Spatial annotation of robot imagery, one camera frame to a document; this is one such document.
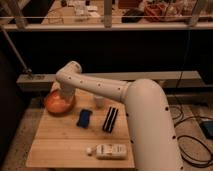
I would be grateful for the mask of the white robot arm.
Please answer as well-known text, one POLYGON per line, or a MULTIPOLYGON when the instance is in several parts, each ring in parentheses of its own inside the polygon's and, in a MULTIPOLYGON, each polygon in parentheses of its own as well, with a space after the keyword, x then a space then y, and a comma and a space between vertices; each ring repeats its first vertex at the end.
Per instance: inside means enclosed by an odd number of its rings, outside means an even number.
POLYGON ((90 77, 81 71, 71 61, 56 73, 62 92, 79 88, 125 105, 137 171, 184 171, 168 100, 158 83, 90 77))

